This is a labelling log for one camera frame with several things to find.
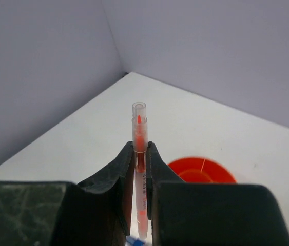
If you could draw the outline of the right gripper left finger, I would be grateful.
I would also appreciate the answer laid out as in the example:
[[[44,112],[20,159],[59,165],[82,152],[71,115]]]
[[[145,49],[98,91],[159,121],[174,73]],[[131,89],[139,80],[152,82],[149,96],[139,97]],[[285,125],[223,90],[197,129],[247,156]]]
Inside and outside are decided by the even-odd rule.
[[[0,181],[0,245],[124,245],[130,233],[133,146],[79,183]]]

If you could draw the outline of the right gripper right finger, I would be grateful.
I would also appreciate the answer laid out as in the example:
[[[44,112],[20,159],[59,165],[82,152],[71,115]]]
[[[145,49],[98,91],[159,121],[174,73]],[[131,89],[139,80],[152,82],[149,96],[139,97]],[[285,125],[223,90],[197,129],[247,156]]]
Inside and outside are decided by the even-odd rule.
[[[147,149],[147,195],[153,245],[289,245],[267,187],[185,182],[153,142]]]

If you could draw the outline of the orange thin highlighter pen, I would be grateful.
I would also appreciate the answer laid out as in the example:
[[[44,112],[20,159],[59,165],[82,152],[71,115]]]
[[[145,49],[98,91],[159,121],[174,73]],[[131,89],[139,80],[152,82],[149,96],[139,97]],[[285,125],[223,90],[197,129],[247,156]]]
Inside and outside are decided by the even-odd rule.
[[[134,186],[136,192],[137,224],[140,239],[148,233],[146,151],[148,147],[146,104],[132,105],[132,143],[134,151]]]

